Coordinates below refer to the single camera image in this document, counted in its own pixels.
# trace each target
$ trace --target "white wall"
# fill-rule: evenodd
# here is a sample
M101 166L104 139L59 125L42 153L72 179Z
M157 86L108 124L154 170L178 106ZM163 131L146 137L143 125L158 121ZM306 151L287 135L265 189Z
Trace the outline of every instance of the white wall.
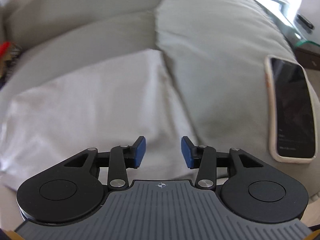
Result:
M313 35L320 39L320 0L302 0L299 12L315 26Z

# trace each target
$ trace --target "gray ribbed plate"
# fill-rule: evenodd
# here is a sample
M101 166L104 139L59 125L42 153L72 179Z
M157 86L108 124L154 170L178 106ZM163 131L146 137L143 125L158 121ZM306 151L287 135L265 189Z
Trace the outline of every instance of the gray ribbed plate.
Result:
M87 219L67 226L28 221L17 233L25 240L291 240L311 233L298 219L281 224L245 220L224 207L213 191L196 189L187 180L162 183L135 181L130 189L111 193Z

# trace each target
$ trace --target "glass table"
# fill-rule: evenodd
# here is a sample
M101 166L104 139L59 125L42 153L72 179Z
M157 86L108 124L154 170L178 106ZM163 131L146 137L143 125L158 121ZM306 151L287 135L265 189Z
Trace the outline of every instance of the glass table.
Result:
M254 0L273 20L292 49L303 48L320 55L320 30L308 29L296 18L297 8L276 0Z

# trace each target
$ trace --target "white phone case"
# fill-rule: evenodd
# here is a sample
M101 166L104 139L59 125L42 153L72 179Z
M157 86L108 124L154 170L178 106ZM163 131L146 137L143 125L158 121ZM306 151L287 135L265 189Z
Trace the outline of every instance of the white phone case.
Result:
M267 83L267 89L268 89L268 98L269 98L269 152L271 156L278 162L284 162L284 163L310 163L317 155L318 152L318 143L317 143L317 129L316 129L316 116L314 111L314 105L312 97L310 96L311 100L311 107L313 112L313 122L314 122L314 129L315 129L315 154L312 158L294 158L294 157L283 157L278 154L277 151L277 109L276 109L276 92L275 92L275 84L274 84L274 78L271 68L271 58L277 58L280 60L285 60L294 64L299 65L304 73L305 79L307 81L307 86L310 94L310 87L309 87L309 81L306 74L306 71L304 68L298 64L297 62L294 62L292 60L288 60L285 58L276 57L273 55L269 55L265 59L265 71L266 71L266 83Z

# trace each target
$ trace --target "sofa cushion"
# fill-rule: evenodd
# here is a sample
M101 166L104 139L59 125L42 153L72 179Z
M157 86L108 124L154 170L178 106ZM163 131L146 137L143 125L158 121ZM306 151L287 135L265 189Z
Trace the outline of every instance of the sofa cushion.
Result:
M153 12L96 22L25 52L18 71L0 90L0 122L11 98L83 66L143 49L155 49Z
M154 8L160 0L33 0L5 25L8 38L29 49L81 25Z
M262 9L253 0L163 0L156 19L158 46L202 143L223 152L242 148L302 182L310 196L320 191L320 157L292 164L268 153L264 60L295 58Z

